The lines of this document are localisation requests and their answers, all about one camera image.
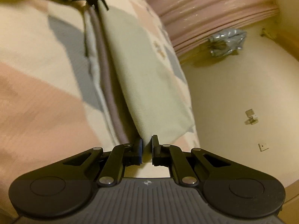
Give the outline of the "patchwork checkered quilt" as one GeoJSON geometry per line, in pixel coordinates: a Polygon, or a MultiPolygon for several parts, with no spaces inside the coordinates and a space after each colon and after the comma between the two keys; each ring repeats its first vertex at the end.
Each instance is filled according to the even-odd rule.
{"type": "MultiPolygon", "coordinates": [[[[151,8],[145,0],[107,4],[122,1],[151,8]]],[[[119,145],[100,83],[90,73],[84,22],[89,7],[86,1],[1,0],[1,215],[6,218],[18,216],[9,200],[18,176],[92,147],[110,151],[119,145]]]]}

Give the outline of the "pink curtain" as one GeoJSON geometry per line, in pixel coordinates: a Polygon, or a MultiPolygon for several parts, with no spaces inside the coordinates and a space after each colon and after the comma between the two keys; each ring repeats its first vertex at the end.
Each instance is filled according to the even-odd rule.
{"type": "Polygon", "coordinates": [[[146,0],[163,22],[177,55],[226,28],[279,14],[276,0],[146,0]]]}

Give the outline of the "light green garment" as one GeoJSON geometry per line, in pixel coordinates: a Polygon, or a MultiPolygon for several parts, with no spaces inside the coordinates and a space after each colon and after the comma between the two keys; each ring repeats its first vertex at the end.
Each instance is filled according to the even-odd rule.
{"type": "Polygon", "coordinates": [[[133,1],[101,10],[112,60],[134,124],[148,143],[198,145],[191,96],[160,19],[133,1]]]}

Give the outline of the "white garment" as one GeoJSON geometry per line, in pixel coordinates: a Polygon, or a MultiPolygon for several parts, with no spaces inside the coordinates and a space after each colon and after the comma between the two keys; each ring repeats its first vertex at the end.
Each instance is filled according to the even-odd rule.
{"type": "Polygon", "coordinates": [[[91,15],[88,10],[84,12],[85,22],[85,42],[86,42],[86,53],[90,62],[90,73],[93,80],[100,82],[100,66],[96,43],[96,34],[91,22],[91,15]]]}

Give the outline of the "purple garment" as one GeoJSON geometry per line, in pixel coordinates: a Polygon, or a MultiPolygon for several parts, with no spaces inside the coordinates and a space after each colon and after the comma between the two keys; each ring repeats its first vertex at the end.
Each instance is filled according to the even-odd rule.
{"type": "Polygon", "coordinates": [[[124,99],[110,48],[102,26],[102,20],[95,9],[89,7],[91,25],[95,34],[96,53],[99,65],[99,83],[112,121],[112,128],[119,144],[127,144],[135,136],[135,126],[124,99]]]}

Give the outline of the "wall socket with plug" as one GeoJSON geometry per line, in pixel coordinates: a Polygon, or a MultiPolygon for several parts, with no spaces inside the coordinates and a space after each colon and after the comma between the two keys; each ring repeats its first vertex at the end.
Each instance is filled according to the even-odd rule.
{"type": "Polygon", "coordinates": [[[245,112],[245,114],[247,116],[247,120],[244,122],[246,125],[254,125],[254,124],[258,123],[258,117],[254,113],[253,109],[247,110],[245,112]]]}

